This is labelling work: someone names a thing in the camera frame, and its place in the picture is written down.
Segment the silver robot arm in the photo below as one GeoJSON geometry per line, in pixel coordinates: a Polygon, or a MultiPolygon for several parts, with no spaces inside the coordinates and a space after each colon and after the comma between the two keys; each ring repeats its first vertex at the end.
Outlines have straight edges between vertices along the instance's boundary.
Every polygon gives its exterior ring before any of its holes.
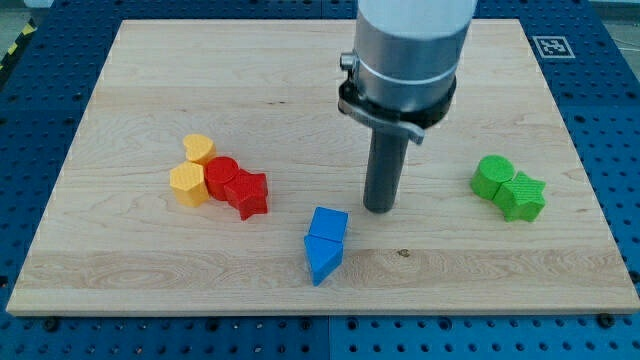
{"type": "Polygon", "coordinates": [[[339,111],[421,144],[447,113],[476,0],[360,0],[339,111]]]}

